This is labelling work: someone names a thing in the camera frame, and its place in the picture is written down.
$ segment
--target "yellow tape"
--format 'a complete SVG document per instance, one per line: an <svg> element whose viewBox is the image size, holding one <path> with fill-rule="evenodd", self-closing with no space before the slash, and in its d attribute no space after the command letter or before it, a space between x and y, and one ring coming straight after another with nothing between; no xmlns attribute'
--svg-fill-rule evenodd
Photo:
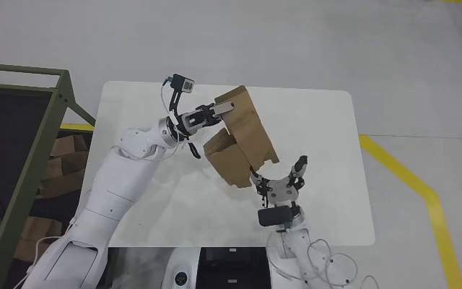
<svg viewBox="0 0 462 289"><path fill-rule="evenodd" d="M432 222L433 233L440 252L441 263L446 275L449 289L462 288L462 276L457 262L453 242L450 239L448 225L446 224L443 208L438 193L430 188L418 176L414 175L404 165L400 164L392 155L375 143L370 137L359 136L361 147L382 163L391 173L395 174L406 185L411 187L427 203L428 215Z"/></svg>
<svg viewBox="0 0 462 289"><path fill-rule="evenodd" d="M61 129L68 129L71 131L93 131L95 128L90 124L62 124Z"/></svg>

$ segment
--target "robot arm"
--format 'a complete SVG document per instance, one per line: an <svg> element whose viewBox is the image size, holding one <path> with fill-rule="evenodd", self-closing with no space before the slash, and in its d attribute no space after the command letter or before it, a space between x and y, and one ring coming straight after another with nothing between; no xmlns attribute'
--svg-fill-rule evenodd
<svg viewBox="0 0 462 289"><path fill-rule="evenodd" d="M192 90L190 79L175 74L170 81L175 82L174 90ZM175 112L161 118L150 130L128 129L110 149L82 213L28 270L23 288L95 288L105 269L114 231L146 190L166 150L200 128L218 124L220 114L232 109L231 103L212 103L178 116L175 104L178 102L173 103Z"/></svg>
<svg viewBox="0 0 462 289"><path fill-rule="evenodd" d="M305 185L303 174L308 165L308 157L303 155L292 166L288 176L281 180L268 180L252 169L250 178L256 185L257 194L266 201L265 209L258 211L258 221L263 227L275 226L280 234L281 242L276 248L282 259L296 258L300 268L300 280L306 288L331 289L326 275L341 280L342 288L352 288L348 278L344 277L341 268L331 264L331 252L319 250L311 243L308 228L305 224L303 209L297 205L299 190Z"/></svg>

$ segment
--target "white table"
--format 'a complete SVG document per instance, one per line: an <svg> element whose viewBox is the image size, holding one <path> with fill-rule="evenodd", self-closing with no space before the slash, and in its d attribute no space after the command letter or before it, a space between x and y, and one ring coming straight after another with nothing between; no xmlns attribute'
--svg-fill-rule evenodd
<svg viewBox="0 0 462 289"><path fill-rule="evenodd" d="M212 103L234 86L196 85L178 112ZM375 240L352 99L344 91L247 87L281 160L260 173L285 176L300 155L309 156L298 204L313 238L335 246L369 246ZM164 97L171 96L166 86ZM79 209L87 201L107 151L129 127L149 128L165 115L160 83L108 82L103 88ZM202 145L224 126L200 130ZM146 193L119 224L110 246L265 246L258 224L261 199L254 188L228 186L206 158L186 145L162 161Z"/></svg>

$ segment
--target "white cable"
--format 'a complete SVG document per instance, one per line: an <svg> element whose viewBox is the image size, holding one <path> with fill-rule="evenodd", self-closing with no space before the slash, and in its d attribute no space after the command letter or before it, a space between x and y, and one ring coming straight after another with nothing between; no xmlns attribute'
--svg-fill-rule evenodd
<svg viewBox="0 0 462 289"><path fill-rule="evenodd" d="M32 270L34 269L35 267L35 264L37 264L37 260L38 260L38 244L43 241L43 240L46 240L46 239L55 239L55 238L60 238L60 236L51 236L51 237L43 237L41 239L39 239L37 241L37 243L35 243L35 257L34 257L34 262L32 263L32 265L29 266L29 268L27 268L27 271L26 271L26 275L24 276L24 278L21 279L21 281L19 281L16 286L13 287L13 289L17 289L21 283L23 283L24 281L26 281L27 277L29 277L30 273L32 272Z"/></svg>
<svg viewBox="0 0 462 289"><path fill-rule="evenodd" d="M22 278L21 281L19 281L19 282L16 284L16 286L13 287L13 289L17 289L17 288L21 285L21 283L23 283L24 281L26 281L27 276L29 276L29 275L26 274L26 275L24 276L24 278Z"/></svg>
<svg viewBox="0 0 462 289"><path fill-rule="evenodd" d="M368 275L368 276L364 277L364 279L363 279L362 282L361 282L361 285L360 285L359 289L362 289L362 286L364 285L364 282L366 282L366 280L367 280L368 278L372 279L372 281L374 281L375 286L377 287L377 289L379 289L379 287L378 287L378 282L377 282L377 280L374 278L374 276L372 276L372 275Z"/></svg>

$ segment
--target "concrete floor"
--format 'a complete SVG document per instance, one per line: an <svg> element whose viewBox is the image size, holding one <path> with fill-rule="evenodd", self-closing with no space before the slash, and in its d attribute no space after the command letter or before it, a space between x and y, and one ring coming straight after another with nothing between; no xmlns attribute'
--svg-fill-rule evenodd
<svg viewBox="0 0 462 289"><path fill-rule="evenodd" d="M202 84L350 92L359 133L440 195L459 264L461 55L462 5L438 1L0 1L0 63L69 69L94 116L105 82L174 72ZM363 161L376 242L336 251L382 288L446 288L424 200L365 151ZM167 254L124 254L118 288L156 288Z"/></svg>

